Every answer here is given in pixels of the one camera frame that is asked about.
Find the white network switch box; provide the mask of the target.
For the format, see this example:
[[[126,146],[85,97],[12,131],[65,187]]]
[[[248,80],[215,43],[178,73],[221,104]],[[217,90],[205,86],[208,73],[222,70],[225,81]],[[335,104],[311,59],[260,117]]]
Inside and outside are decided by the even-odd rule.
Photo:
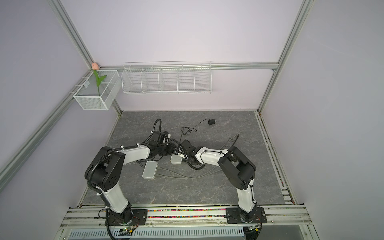
[[[170,162],[174,165],[180,165],[183,161],[183,158],[179,155],[171,155]]]

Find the black power adapter small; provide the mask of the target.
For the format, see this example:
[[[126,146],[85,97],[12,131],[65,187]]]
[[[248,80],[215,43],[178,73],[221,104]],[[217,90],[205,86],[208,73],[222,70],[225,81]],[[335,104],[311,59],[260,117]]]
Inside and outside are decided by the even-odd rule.
[[[211,125],[214,125],[216,123],[216,120],[215,119],[204,119],[193,127],[181,127],[181,129],[180,129],[181,130],[181,136],[180,136],[179,141],[181,142],[184,136],[189,136],[192,132],[196,132],[197,127],[204,122],[207,122],[208,125],[211,126]]]

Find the grey ethernet cable curved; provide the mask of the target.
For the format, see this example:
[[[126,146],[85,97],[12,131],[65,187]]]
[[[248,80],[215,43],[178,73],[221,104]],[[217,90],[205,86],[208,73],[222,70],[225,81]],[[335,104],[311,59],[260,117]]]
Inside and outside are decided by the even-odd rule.
[[[236,144],[240,137],[240,133],[230,137],[221,147],[220,150],[228,149]]]

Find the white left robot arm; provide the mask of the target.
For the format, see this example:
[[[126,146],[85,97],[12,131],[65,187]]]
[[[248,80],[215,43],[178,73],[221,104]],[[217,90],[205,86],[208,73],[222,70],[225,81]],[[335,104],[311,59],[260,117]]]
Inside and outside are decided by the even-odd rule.
[[[173,153],[171,135],[162,131],[162,120],[156,119],[151,134],[142,143],[119,148],[102,147],[85,171],[88,188],[105,203],[106,217],[114,216],[122,225],[133,221],[132,205],[124,196],[119,180],[123,166],[137,161],[150,161]]]

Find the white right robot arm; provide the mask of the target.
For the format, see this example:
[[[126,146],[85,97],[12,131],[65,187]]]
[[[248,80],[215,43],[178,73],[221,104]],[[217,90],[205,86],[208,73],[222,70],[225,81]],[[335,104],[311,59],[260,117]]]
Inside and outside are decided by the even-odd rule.
[[[201,170],[206,165],[220,167],[229,182],[237,189],[238,206],[226,208],[229,224],[263,223],[254,195],[257,168],[242,151],[235,146],[226,150],[194,147],[187,140],[179,143],[171,139],[170,145],[174,151],[173,156],[185,160],[194,170]]]

